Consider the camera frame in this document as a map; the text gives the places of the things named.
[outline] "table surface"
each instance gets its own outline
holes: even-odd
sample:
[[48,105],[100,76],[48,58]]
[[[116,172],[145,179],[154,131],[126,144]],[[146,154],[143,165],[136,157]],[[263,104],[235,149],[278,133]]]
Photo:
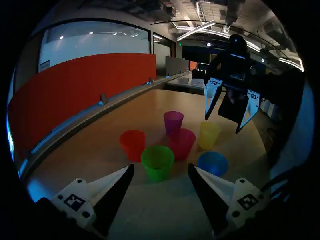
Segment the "table surface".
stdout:
[[[254,177],[247,179],[255,184],[263,174],[267,176],[267,167],[263,163],[254,170],[244,169],[260,162],[264,145],[252,121],[235,134],[237,124],[218,116],[221,101],[209,121],[222,129],[212,150],[228,160],[229,170],[223,178],[235,181],[253,173]],[[54,150],[30,177],[32,198],[51,198],[75,178],[91,182],[130,164],[118,141],[126,130],[144,131],[146,146],[168,145],[163,114],[171,110],[184,114],[182,127],[198,138],[204,120],[204,96],[151,90],[101,117]],[[169,179],[160,183],[151,182],[142,164],[135,163],[135,175],[108,239],[211,239],[210,223],[187,174],[188,163],[197,163],[204,152],[196,139],[187,160],[175,162]]]
[[195,89],[204,89],[205,85],[203,79],[192,79],[192,74],[185,75],[180,78],[176,78],[167,82],[168,85],[174,86],[183,86],[188,88],[195,88]]

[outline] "red cup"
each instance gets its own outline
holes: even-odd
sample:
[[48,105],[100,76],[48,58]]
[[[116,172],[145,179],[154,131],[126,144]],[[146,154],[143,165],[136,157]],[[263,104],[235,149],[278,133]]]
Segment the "red cup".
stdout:
[[169,134],[173,130],[181,128],[183,120],[183,114],[181,112],[169,111],[164,113],[163,118],[167,134]]
[[121,134],[119,142],[129,160],[141,162],[141,154],[145,149],[146,142],[146,135],[143,131],[128,130]]
[[169,133],[170,149],[174,153],[176,161],[186,160],[196,140],[196,135],[185,128],[177,129]]

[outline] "window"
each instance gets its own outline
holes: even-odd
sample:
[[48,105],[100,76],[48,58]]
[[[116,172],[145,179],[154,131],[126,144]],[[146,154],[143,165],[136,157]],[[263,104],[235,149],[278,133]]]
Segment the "window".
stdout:
[[39,70],[96,54],[150,53],[148,33],[132,26],[96,21],[72,22],[50,28],[42,41]]

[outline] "blue cup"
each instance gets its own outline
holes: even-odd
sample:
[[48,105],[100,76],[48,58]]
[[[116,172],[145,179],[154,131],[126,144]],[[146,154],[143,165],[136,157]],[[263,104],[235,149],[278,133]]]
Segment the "blue cup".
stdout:
[[229,164],[222,154],[218,152],[206,152],[199,157],[198,167],[220,177],[228,171]]

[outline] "green cup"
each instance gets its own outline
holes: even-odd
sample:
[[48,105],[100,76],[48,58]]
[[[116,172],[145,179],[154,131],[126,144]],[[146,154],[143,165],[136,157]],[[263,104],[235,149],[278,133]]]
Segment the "green cup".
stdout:
[[174,161],[173,152],[165,146],[152,146],[146,148],[141,155],[148,176],[155,182],[165,180]]

